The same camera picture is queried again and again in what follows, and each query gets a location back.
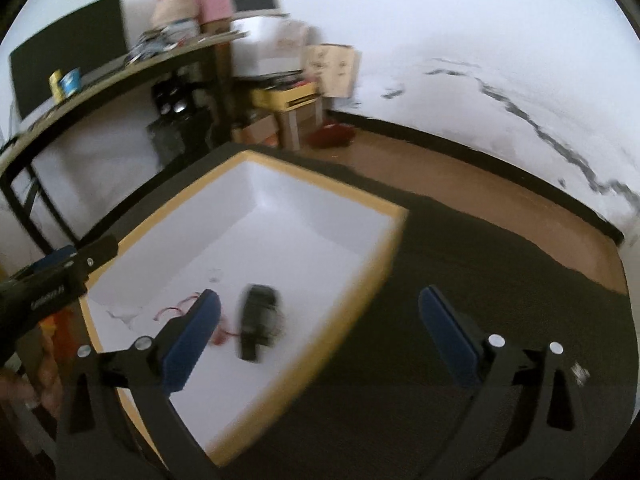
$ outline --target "black monitor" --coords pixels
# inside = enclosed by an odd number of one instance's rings
[[[85,75],[127,52],[120,0],[98,0],[51,23],[9,56],[20,117],[51,97],[56,70]]]

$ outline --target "white box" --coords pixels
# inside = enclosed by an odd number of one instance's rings
[[[178,193],[120,243],[81,299],[97,351],[154,337],[159,310],[205,288],[239,329],[249,284],[276,289],[284,332],[260,362],[238,342],[208,346],[178,415],[219,466],[249,446],[321,370],[384,282],[405,209],[362,190],[259,153],[238,153]],[[148,435],[126,394],[124,409]]]
[[[302,70],[308,25],[279,16],[235,20],[231,30],[248,32],[231,43],[234,77],[260,77]]]

